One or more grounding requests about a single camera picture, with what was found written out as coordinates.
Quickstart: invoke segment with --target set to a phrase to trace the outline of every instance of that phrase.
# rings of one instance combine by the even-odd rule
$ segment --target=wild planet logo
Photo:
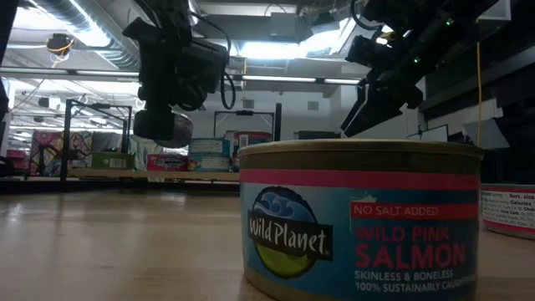
[[[333,226],[318,224],[308,203],[288,188],[263,189],[247,225],[263,265],[280,278],[299,277],[317,260],[333,260]]]

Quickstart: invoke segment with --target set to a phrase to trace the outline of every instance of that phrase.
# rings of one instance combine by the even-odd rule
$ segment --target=pink stripe
[[[383,171],[240,170],[240,181],[268,185],[369,189],[476,190],[474,175]]]
[[[491,227],[497,227],[503,230],[510,230],[510,231],[516,231],[516,232],[525,232],[525,233],[535,233],[535,229],[531,228],[525,228],[525,227],[518,227],[518,226],[511,226],[502,224],[499,222],[490,222],[490,221],[483,221],[485,222],[485,225],[491,226]]]
[[[482,187],[483,191],[500,191],[500,192],[517,192],[517,193],[535,193],[535,189],[523,188],[500,188],[500,187]]]

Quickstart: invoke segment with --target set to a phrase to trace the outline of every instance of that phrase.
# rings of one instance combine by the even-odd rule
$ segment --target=ceiling duct
[[[90,47],[102,47],[98,54],[122,70],[138,70],[137,46],[123,37],[122,29],[96,1],[30,0],[38,9],[64,23],[67,30]]]

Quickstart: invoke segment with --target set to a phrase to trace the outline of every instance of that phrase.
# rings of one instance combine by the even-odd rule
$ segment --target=tin can
[[[148,171],[187,171],[187,156],[182,155],[148,155]]]
[[[280,300],[468,300],[483,151],[307,140],[240,151],[245,275]]]
[[[222,138],[196,138],[191,139],[188,146],[190,154],[216,154],[230,156],[231,142]]]
[[[234,133],[234,153],[232,156],[232,169],[236,172],[240,171],[240,160],[237,157],[237,153],[243,147],[249,145],[257,145],[262,143],[268,143],[272,141],[272,135],[262,131],[237,131]]]
[[[485,184],[481,213],[488,230],[535,240],[535,186]]]
[[[231,159],[224,155],[189,155],[189,171],[229,172]]]

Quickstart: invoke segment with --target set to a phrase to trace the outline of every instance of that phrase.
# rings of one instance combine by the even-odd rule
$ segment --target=ventilation duct
[[[61,21],[67,30],[90,47],[113,51],[98,54],[121,70],[138,70],[138,48],[123,37],[122,29],[96,2],[87,0],[30,0],[38,9]]]

